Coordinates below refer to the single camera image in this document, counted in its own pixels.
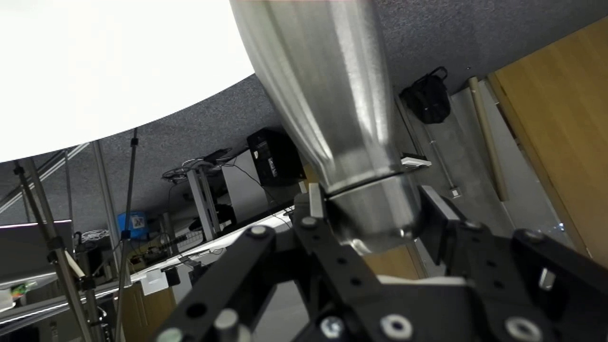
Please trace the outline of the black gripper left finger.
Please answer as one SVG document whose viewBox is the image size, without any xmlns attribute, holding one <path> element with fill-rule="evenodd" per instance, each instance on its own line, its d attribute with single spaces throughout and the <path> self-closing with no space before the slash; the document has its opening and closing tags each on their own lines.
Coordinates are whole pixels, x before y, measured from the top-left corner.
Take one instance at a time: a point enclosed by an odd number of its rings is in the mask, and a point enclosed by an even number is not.
<svg viewBox="0 0 608 342">
<path fill-rule="evenodd" d="M 294 284 L 307 314 L 294 342 L 322 342 L 319 276 L 303 246 L 303 233 L 322 219 L 322 193 L 311 183 L 294 200 L 292 227 L 283 233 L 260 225 L 246 229 L 195 282 L 153 342 L 252 342 L 281 284 Z"/>
</svg>

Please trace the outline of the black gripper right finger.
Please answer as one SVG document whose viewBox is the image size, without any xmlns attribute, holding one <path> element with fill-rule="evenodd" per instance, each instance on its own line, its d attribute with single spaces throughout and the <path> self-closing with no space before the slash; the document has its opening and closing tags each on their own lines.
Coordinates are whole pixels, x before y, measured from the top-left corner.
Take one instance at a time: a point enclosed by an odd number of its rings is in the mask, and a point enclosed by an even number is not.
<svg viewBox="0 0 608 342">
<path fill-rule="evenodd" d="M 461 278 L 482 342 L 608 342 L 608 271 L 533 231 L 493 236 L 431 187 L 417 238 Z"/>
</svg>

